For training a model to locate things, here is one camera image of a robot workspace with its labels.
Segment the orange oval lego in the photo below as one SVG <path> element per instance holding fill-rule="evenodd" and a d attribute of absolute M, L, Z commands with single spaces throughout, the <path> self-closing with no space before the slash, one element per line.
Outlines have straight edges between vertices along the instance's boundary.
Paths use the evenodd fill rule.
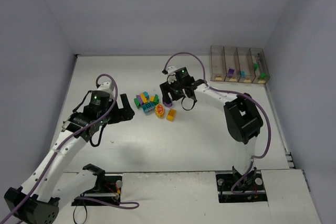
<path fill-rule="evenodd" d="M 162 118 L 164 117 L 164 106 L 162 104 L 157 104 L 155 106 L 155 115 L 158 117 L 158 118 Z"/>

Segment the yellow square lego brick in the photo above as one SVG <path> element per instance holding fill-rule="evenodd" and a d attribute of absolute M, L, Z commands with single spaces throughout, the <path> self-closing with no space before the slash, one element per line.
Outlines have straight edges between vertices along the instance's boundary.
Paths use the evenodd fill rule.
<path fill-rule="evenodd" d="M 175 109 L 170 109 L 170 110 L 168 111 L 168 114 L 167 114 L 167 116 L 166 116 L 166 119 L 167 119 L 168 121 L 173 122 L 175 116 L 176 116 L 176 110 L 175 110 Z"/>

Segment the purple long lego brick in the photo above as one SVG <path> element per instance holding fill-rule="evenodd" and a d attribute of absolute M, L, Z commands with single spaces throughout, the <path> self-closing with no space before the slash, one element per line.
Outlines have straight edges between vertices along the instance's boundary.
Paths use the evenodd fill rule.
<path fill-rule="evenodd" d="M 233 69 L 233 68 L 229 68 L 229 70 L 228 70 L 228 75 L 229 75 L 229 76 L 232 76 L 232 75 L 234 74 L 234 72 L 235 72 L 235 69 Z"/>

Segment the green square lego brick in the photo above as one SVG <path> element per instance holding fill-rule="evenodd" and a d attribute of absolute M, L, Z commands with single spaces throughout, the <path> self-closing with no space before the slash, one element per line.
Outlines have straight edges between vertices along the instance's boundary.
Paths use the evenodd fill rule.
<path fill-rule="evenodd" d="M 259 65 L 257 63 L 253 63 L 254 70 L 258 69 Z"/>

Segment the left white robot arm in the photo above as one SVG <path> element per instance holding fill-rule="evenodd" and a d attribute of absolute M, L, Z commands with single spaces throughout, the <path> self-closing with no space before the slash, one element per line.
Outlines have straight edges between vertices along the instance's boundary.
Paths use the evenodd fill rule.
<path fill-rule="evenodd" d="M 125 93 L 120 95 L 121 108 L 118 94 L 109 88 L 90 90 L 88 94 L 89 104 L 81 112 L 73 109 L 53 148 L 33 174 L 20 187 L 10 187 L 5 193 L 10 217 L 25 223 L 53 223 L 67 203 L 86 191 L 100 191 L 107 183 L 105 170 L 87 164 L 71 182 L 56 187 L 69 163 L 86 144 L 92 143 L 96 133 L 102 133 L 109 124 L 129 121 L 135 115 Z"/>

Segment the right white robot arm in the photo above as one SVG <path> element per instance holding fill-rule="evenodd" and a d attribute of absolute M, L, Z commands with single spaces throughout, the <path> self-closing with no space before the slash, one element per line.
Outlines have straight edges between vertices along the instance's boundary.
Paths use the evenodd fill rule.
<path fill-rule="evenodd" d="M 220 94 L 205 84 L 195 80 L 187 69 L 168 67 L 163 70 L 166 81 L 160 84 L 162 102 L 171 107 L 174 101 L 192 100 L 192 110 L 197 102 L 203 102 L 224 113 L 228 134 L 236 144 L 233 173 L 246 177 L 253 169 L 255 145 L 263 126 L 263 121 L 255 104 L 246 97 L 248 94 L 232 96 Z"/>

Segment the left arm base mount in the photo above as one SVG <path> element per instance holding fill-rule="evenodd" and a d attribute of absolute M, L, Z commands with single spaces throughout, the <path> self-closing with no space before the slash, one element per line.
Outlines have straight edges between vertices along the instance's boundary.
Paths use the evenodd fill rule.
<path fill-rule="evenodd" d="M 107 174 L 104 177 L 104 181 L 93 189 L 86 190 L 80 194 L 71 203 L 72 206 L 104 206 L 99 202 L 91 200 L 80 200 L 79 197 L 92 198 L 96 200 L 103 201 L 115 206 L 120 205 L 121 201 L 121 188 L 123 185 L 123 178 L 121 174 Z"/>

